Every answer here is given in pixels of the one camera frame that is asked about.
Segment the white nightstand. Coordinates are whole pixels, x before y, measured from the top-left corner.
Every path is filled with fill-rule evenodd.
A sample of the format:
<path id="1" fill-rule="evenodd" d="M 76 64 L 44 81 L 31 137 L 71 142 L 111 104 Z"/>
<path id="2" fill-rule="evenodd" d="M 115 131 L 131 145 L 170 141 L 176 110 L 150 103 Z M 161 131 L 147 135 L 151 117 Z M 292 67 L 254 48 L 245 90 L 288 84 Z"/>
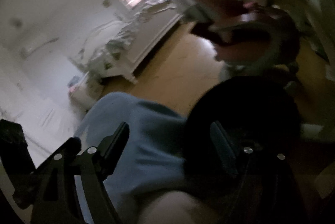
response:
<path id="1" fill-rule="evenodd" d="M 99 100 L 103 85 L 90 72 L 87 72 L 77 83 L 69 88 L 69 97 L 85 110 L 89 110 Z"/>

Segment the white wardrobe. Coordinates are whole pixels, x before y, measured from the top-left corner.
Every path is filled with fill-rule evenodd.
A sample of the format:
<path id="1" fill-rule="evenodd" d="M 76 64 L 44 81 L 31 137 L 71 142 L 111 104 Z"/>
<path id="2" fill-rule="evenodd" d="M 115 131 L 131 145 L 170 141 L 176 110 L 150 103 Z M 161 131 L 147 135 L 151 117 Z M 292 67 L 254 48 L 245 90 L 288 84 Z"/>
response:
<path id="1" fill-rule="evenodd" d="M 4 47 L 1 47 L 1 118 L 22 126 L 35 166 L 72 137 L 80 122 L 73 112 L 43 97 Z"/>

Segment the white bed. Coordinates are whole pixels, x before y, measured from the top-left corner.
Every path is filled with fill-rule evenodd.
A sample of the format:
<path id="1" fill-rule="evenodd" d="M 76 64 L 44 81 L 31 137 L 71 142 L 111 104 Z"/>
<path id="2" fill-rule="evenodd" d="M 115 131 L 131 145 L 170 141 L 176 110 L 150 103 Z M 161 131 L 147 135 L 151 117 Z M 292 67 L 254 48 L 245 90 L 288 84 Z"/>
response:
<path id="1" fill-rule="evenodd" d="M 172 0 L 148 0 L 130 20 L 93 29 L 69 60 L 84 73 L 122 76 L 135 84 L 135 69 L 179 19 Z"/>

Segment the air conditioner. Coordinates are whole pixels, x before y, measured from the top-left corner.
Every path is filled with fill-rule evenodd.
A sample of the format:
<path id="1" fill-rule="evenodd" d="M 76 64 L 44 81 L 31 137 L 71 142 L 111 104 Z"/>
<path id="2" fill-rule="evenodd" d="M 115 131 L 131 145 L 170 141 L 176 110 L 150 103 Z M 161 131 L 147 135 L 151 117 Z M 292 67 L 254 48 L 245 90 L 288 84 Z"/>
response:
<path id="1" fill-rule="evenodd" d="M 31 40 L 30 42 L 26 42 L 25 44 L 23 44 L 19 50 L 19 54 L 21 57 L 23 57 L 24 59 L 29 57 L 31 54 L 33 54 L 34 52 L 36 52 L 38 49 L 46 46 L 47 44 L 50 43 L 54 43 L 56 41 L 59 40 L 59 37 L 55 37 L 55 38 L 49 38 L 49 39 L 45 39 L 45 38 L 36 38 L 34 40 Z"/>

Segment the pink desk chair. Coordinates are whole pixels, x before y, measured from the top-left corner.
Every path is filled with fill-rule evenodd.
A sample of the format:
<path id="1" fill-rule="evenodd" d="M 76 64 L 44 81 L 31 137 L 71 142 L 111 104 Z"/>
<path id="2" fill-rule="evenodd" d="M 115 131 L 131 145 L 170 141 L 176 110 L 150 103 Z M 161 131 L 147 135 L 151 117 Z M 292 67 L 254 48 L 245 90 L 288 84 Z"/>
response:
<path id="1" fill-rule="evenodd" d="M 295 62 L 300 51 L 299 32 L 284 10 L 257 1 L 195 1 L 216 14 L 197 24 L 197 34 L 215 45 L 218 60 L 256 66 Z"/>

